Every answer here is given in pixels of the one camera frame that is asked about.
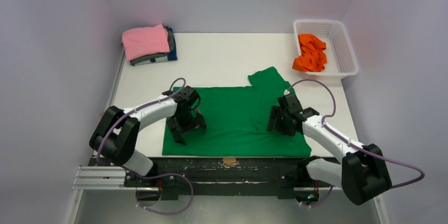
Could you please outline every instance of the white basket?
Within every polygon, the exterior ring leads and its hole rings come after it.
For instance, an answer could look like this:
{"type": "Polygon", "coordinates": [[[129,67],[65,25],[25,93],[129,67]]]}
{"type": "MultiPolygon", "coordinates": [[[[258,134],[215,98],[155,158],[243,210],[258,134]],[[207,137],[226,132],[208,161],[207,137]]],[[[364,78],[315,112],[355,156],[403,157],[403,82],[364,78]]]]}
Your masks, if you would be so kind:
{"type": "Polygon", "coordinates": [[[338,77],[340,79],[356,75],[359,71],[346,27],[338,21],[297,20],[294,22],[294,39],[297,52],[301,55],[298,35],[313,34],[326,43],[325,70],[322,72],[306,72],[316,76],[338,77]]]}

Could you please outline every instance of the white table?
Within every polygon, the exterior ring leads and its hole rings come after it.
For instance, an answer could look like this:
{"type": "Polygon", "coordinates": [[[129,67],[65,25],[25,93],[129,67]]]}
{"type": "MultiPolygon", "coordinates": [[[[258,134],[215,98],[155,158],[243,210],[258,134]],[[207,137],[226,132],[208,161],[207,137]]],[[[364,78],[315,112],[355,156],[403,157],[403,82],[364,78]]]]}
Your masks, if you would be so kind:
{"type": "MultiPolygon", "coordinates": [[[[178,33],[174,36],[177,61],[135,67],[124,62],[115,95],[111,98],[113,105],[128,108],[151,101],[168,90],[178,77],[186,78],[192,87],[250,86],[248,75],[271,66],[290,83],[304,77],[291,69],[297,57],[293,34],[178,33]]],[[[327,67],[335,66],[330,62],[327,67]]],[[[341,81],[326,80],[324,83],[334,93],[337,103],[336,115],[327,121],[357,140],[341,81]]],[[[304,82],[294,89],[304,108],[312,107],[321,115],[332,111],[330,95],[320,85],[304,82]]],[[[136,149],[148,157],[162,157],[164,132],[165,119],[143,129],[138,135],[136,149]]],[[[308,137],[305,140],[311,147],[311,155],[332,157],[316,141],[308,137]]]]}

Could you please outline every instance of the green cloth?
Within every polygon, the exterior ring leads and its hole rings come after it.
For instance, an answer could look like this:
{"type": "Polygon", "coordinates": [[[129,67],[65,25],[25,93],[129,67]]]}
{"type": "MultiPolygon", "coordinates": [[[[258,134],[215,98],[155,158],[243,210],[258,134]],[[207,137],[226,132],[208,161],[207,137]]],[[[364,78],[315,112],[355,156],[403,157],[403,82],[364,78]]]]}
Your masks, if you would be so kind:
{"type": "Polygon", "coordinates": [[[163,155],[310,157],[311,148],[302,134],[281,135],[266,130],[270,107],[290,84],[274,67],[249,76],[252,87],[195,88],[207,131],[183,135],[176,143],[165,127],[163,155]]]}

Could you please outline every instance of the orange cloth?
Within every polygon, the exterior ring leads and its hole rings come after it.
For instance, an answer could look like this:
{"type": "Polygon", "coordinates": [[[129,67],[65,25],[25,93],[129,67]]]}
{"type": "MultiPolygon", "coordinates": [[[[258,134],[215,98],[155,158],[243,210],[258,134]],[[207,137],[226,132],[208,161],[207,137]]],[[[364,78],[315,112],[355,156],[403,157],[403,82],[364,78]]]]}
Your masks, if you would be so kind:
{"type": "Polygon", "coordinates": [[[325,69],[327,63],[325,42],[322,42],[313,34],[298,35],[301,56],[294,59],[293,69],[300,72],[320,72],[325,69]]]}

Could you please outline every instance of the pink towel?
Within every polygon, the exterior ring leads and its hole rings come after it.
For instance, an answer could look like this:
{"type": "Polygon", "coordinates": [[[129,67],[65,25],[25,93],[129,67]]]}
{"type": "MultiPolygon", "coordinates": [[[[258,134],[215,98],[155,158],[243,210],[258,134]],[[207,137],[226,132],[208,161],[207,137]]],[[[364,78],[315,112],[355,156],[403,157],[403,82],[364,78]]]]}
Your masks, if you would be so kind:
{"type": "Polygon", "coordinates": [[[127,61],[144,55],[170,52],[168,32],[161,24],[155,27],[138,27],[125,31],[122,42],[127,61]]]}

